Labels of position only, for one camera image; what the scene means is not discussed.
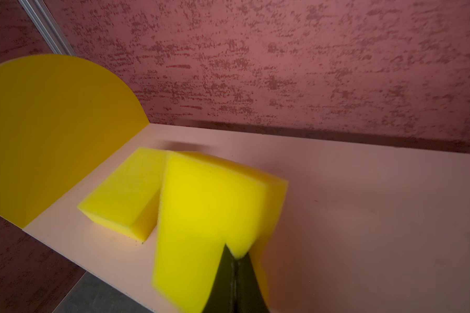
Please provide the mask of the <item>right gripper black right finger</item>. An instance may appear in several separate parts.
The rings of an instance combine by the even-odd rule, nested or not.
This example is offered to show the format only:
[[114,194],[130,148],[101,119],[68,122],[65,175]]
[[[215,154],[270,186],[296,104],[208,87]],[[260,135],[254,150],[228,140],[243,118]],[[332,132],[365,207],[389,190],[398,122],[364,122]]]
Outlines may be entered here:
[[249,254],[235,262],[234,311],[269,313]]

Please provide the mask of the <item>yellow square sponge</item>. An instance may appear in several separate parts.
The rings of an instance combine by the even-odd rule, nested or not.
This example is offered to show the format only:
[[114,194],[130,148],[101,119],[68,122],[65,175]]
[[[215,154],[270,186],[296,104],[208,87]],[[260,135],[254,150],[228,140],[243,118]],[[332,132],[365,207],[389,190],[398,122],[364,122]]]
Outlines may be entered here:
[[288,182],[199,152],[170,152],[157,224],[153,287],[182,312],[201,312],[224,246],[250,255],[269,297],[262,253],[280,218]]
[[140,147],[77,208],[94,223],[145,242],[157,225],[168,152]]

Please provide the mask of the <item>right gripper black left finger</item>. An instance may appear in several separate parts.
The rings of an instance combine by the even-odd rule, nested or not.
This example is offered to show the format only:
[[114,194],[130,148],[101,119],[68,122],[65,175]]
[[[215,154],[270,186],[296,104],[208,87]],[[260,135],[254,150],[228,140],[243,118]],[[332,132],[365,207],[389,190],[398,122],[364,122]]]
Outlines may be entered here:
[[224,246],[218,271],[203,313],[235,312],[235,258]]

